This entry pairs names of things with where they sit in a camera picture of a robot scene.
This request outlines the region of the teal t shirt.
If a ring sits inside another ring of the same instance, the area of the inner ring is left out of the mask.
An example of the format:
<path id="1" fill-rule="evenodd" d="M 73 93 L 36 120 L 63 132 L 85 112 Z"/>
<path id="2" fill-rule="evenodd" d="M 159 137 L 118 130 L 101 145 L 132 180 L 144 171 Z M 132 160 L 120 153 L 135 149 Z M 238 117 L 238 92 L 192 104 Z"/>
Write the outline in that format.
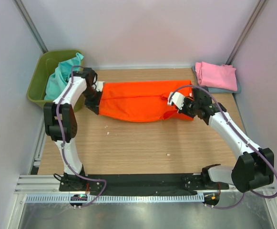
<path id="1" fill-rule="evenodd" d="M 71 70 L 74 65 L 81 65 L 81 61 L 84 56 L 77 52 L 75 57 L 67 59 L 62 62 L 58 62 L 58 66 L 55 68 L 47 82 L 45 90 L 45 100 L 55 100 L 65 89 L 68 84 Z"/>

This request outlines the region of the grey folded t shirt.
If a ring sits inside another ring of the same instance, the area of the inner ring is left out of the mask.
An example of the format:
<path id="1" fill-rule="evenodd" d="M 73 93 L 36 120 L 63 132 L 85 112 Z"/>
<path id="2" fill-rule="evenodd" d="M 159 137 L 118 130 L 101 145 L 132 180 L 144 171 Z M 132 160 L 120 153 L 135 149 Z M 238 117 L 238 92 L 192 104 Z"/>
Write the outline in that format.
<path id="1" fill-rule="evenodd" d="M 195 80 L 196 80 L 197 84 L 199 85 L 198 79 L 197 79 L 197 74 L 196 74 L 194 66 L 192 67 L 192 70 L 193 70 L 194 75 L 195 75 Z M 236 91 L 232 91 L 232 90 L 228 90 L 228 89 L 223 89 L 223 88 L 216 88 L 216 87 L 208 87 L 208 90 L 212 94 L 222 94 L 222 93 L 239 94 L 239 93 L 241 93 L 241 86 L 240 86 L 240 83 L 238 81 L 236 81 L 236 83 L 237 83 L 237 90 Z"/>

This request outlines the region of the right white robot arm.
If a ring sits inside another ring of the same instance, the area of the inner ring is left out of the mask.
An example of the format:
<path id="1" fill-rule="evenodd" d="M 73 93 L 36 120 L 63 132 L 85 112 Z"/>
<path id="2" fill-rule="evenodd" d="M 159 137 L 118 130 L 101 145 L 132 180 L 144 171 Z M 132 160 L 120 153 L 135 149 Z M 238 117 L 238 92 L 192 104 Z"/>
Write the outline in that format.
<path id="1" fill-rule="evenodd" d="M 174 91 L 169 95 L 168 104 L 174 105 L 181 114 L 203 120 L 221 136 L 236 158 L 233 167 L 217 164 L 203 168 L 200 182 L 204 188 L 211 189 L 222 182 L 245 193 L 273 183 L 273 152 L 250 140 L 207 87 L 193 85 L 190 96 Z"/>

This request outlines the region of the aluminium frame rail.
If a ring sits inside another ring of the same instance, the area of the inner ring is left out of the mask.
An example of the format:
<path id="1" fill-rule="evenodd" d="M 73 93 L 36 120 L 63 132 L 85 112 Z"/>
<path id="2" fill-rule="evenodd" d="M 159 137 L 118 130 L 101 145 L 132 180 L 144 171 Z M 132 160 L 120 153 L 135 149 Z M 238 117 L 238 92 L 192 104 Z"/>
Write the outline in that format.
<path id="1" fill-rule="evenodd" d="M 181 196 L 193 195 L 197 191 L 234 189 L 227 183 L 206 180 L 197 174 L 131 174 L 131 175 L 89 175 L 90 180 L 78 177 L 66 179 L 60 175 L 20 176 L 16 191 L 89 191 L 97 195 L 103 187 L 102 179 L 107 185 L 105 196 Z"/>

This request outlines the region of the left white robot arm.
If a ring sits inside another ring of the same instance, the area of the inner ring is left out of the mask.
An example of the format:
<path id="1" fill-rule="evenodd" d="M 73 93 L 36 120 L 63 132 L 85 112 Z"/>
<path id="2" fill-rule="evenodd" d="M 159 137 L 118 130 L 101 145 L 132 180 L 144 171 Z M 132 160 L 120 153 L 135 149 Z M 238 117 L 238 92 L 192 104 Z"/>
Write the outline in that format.
<path id="1" fill-rule="evenodd" d="M 88 184 L 75 143 L 78 125 L 74 106 L 79 98 L 84 96 L 85 106 L 99 114 L 104 83 L 98 82 L 97 79 L 98 75 L 92 68 L 71 70 L 69 81 L 62 93 L 43 107 L 45 133 L 58 147 L 64 165 L 63 175 L 54 175 L 60 182 L 60 191 L 83 191 Z"/>

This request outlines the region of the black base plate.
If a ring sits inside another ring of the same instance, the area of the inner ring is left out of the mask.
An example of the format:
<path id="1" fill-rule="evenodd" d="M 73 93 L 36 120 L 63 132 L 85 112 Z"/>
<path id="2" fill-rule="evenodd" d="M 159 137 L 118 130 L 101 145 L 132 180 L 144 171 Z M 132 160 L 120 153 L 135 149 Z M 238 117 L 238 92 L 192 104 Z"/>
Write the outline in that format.
<path id="1" fill-rule="evenodd" d="M 200 174 L 112 174 L 89 175 L 88 178 L 96 181 L 82 180 L 75 175 L 64 178 L 58 174 L 53 175 L 60 181 L 59 191 L 89 191 L 93 196 L 100 193 L 104 183 L 106 188 L 102 196 L 193 196 L 198 190 L 228 190 L 226 183 L 207 181 Z"/>

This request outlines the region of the green plastic bin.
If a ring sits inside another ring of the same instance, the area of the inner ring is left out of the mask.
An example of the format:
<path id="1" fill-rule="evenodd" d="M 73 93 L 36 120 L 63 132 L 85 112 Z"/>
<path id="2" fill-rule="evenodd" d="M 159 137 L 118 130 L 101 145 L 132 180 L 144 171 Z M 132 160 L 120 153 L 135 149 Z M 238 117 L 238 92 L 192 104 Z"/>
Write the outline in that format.
<path id="1" fill-rule="evenodd" d="M 81 53 L 81 51 L 76 49 L 57 50 L 43 54 L 33 73 L 27 90 L 27 98 L 43 109 L 45 103 L 50 102 L 50 100 L 44 99 L 49 76 L 55 72 L 58 63 L 75 57 L 77 53 Z"/>

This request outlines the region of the pink folded t shirt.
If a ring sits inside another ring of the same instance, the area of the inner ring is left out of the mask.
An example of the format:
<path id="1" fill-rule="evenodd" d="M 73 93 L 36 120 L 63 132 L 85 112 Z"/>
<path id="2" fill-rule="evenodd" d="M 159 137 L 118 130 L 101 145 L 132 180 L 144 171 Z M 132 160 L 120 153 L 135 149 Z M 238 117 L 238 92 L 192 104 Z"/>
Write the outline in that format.
<path id="1" fill-rule="evenodd" d="M 200 86 L 237 91 L 236 68 L 232 65 L 215 65 L 207 62 L 195 63 L 195 74 Z"/>

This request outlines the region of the orange t shirt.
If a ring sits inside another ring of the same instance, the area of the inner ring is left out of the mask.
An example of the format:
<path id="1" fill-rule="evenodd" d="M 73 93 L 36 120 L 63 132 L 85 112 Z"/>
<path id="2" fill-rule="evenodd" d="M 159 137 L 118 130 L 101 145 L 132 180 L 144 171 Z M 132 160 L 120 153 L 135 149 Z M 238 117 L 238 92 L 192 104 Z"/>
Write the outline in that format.
<path id="1" fill-rule="evenodd" d="M 99 114 L 127 122 L 156 122 L 170 118 L 192 121 L 169 106 L 168 96 L 190 80 L 105 83 Z"/>

